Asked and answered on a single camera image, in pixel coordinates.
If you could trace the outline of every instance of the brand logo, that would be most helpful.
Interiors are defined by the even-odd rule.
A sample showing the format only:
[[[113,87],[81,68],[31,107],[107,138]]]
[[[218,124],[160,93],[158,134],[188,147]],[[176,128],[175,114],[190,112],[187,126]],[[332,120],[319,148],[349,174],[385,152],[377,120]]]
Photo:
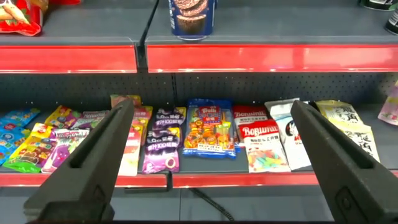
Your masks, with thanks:
[[[250,112],[250,113],[235,112],[236,118],[245,117],[245,116],[267,116],[267,115],[266,115],[265,111],[257,111],[257,112]]]
[[[269,126],[269,127],[261,127],[261,128],[248,128],[244,127],[242,129],[244,131],[245,136],[259,136],[262,134],[267,134],[267,133],[273,133],[278,131],[278,128],[275,126]]]

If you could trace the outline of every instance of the pink package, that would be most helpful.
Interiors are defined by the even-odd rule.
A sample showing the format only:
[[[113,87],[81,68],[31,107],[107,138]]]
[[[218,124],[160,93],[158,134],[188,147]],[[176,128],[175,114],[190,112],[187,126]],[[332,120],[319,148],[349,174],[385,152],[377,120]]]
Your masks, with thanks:
[[[398,126],[398,81],[392,90],[392,93],[387,97],[387,100],[381,108],[377,118],[389,124]]]

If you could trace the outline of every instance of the lollipop package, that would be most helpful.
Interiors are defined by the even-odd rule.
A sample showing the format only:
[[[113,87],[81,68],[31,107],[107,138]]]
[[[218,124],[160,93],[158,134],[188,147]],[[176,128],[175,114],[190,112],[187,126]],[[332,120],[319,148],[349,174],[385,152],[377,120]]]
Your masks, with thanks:
[[[190,100],[183,155],[235,159],[232,120],[228,100]]]
[[[249,172],[289,172],[277,123],[270,119],[239,126],[249,161]]]
[[[10,111],[3,118],[0,118],[0,120],[2,120],[3,123],[11,123],[15,124],[16,126],[24,127],[29,124],[29,122],[32,121],[32,119],[34,119],[39,113],[40,111],[36,108],[15,110]]]
[[[72,127],[81,113],[73,111],[66,106],[60,105],[44,122],[44,124],[56,128],[70,128]]]
[[[52,130],[51,126],[35,124],[26,141],[11,154],[3,166],[20,172],[40,172],[57,145],[56,140],[50,138]]]
[[[51,155],[45,162],[42,172],[54,172],[64,160],[79,146],[87,137],[89,130],[68,130],[56,129],[53,131],[57,146],[51,152]]]

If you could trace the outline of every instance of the blue candy bag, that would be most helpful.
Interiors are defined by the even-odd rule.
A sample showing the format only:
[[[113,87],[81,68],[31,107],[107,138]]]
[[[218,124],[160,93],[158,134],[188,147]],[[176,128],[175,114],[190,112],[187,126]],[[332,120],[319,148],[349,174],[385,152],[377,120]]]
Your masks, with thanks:
[[[32,121],[40,113],[36,108],[26,110],[14,110],[6,114],[1,120],[6,123],[15,124],[16,126],[24,127]]]
[[[0,121],[0,166],[8,160],[29,134],[28,129]]]
[[[191,99],[182,154],[222,159],[236,158],[232,103],[229,100]]]

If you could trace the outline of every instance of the gray metal shelf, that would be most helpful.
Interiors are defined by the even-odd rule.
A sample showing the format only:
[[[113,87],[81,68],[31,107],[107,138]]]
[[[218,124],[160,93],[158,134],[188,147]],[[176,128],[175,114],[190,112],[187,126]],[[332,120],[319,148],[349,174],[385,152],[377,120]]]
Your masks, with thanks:
[[[137,42],[147,25],[154,0],[90,0],[50,8],[42,34],[1,34],[0,45],[126,45]]]
[[[392,12],[352,0],[219,0],[213,34],[203,44],[396,44],[384,30]],[[182,44],[170,28],[167,0],[160,0],[147,44]]]

